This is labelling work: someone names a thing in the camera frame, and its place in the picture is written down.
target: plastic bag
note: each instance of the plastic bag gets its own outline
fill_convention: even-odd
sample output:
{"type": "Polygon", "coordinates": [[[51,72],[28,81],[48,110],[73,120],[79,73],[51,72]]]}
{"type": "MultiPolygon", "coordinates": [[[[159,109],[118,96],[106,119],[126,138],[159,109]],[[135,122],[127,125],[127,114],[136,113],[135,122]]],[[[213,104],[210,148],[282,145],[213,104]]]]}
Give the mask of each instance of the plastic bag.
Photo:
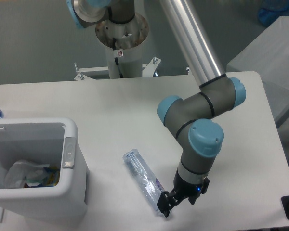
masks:
{"type": "Polygon", "coordinates": [[[38,186],[48,176],[45,167],[49,167],[49,164],[40,165],[26,160],[16,161],[5,176],[4,186],[6,189],[20,189],[25,184],[30,187],[38,186]]]}

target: black cable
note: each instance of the black cable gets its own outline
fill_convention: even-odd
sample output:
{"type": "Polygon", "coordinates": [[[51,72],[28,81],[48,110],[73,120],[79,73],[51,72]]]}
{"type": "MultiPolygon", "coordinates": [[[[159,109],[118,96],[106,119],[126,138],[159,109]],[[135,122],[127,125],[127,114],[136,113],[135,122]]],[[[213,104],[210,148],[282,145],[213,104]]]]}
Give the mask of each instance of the black cable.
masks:
{"type": "MultiPolygon", "coordinates": [[[[113,51],[116,50],[116,41],[117,41],[116,38],[112,38],[112,50],[113,50],[113,51]]],[[[118,71],[119,71],[120,78],[123,78],[123,74],[122,74],[122,72],[121,72],[121,70],[120,70],[119,60],[118,60],[117,57],[115,57],[115,63],[116,63],[116,65],[117,65],[117,67],[118,67],[118,71]]]]}

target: trash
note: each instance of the trash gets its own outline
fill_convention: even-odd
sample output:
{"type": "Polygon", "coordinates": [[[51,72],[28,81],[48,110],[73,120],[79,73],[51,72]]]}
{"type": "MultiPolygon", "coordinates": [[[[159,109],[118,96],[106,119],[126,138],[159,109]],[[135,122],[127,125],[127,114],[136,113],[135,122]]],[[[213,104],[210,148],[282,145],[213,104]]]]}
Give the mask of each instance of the trash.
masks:
{"type": "Polygon", "coordinates": [[[51,187],[59,182],[60,170],[49,164],[16,161],[8,171],[4,185],[6,189],[51,187]]]}

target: black ring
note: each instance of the black ring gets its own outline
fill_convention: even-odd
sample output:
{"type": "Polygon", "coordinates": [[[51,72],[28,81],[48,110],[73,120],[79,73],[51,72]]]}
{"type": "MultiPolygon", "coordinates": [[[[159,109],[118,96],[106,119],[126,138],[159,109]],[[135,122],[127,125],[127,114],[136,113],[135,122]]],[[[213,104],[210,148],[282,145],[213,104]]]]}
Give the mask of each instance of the black ring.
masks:
{"type": "Polygon", "coordinates": [[[181,133],[181,131],[189,124],[194,123],[196,121],[196,119],[192,119],[187,121],[185,124],[183,124],[180,129],[177,131],[177,133],[175,134],[175,139],[177,140],[179,137],[179,134],[181,133]]]}
{"type": "Polygon", "coordinates": [[[199,94],[202,95],[206,99],[206,101],[208,102],[210,109],[211,109],[212,117],[214,117],[215,111],[214,111],[214,107],[213,107],[211,100],[208,98],[208,96],[205,93],[199,92],[199,94]]]}
{"type": "Polygon", "coordinates": [[[204,86],[206,86],[206,85],[208,85],[208,84],[210,84],[210,83],[212,83],[212,82],[214,82],[214,81],[216,81],[216,80],[219,80],[219,79],[221,79],[221,78],[223,78],[223,77],[225,77],[225,76],[227,76],[227,75],[226,75],[226,74],[222,74],[221,76],[217,76],[216,78],[211,79],[210,81],[208,81],[208,82],[206,82],[206,83],[204,83],[204,84],[201,84],[201,85],[199,86],[199,88],[201,89],[202,87],[204,87],[204,86]]]}

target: clear plastic bottle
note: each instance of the clear plastic bottle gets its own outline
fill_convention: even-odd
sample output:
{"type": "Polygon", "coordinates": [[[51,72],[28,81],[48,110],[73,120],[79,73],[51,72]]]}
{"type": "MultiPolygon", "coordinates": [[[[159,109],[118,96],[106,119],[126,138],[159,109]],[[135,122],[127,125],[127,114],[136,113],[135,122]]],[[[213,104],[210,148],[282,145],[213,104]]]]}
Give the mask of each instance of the clear plastic bottle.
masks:
{"type": "Polygon", "coordinates": [[[137,149],[133,149],[123,156],[123,161],[137,181],[139,188],[145,194],[153,209],[159,212],[157,203],[164,190],[148,164],[141,157],[137,149]]]}

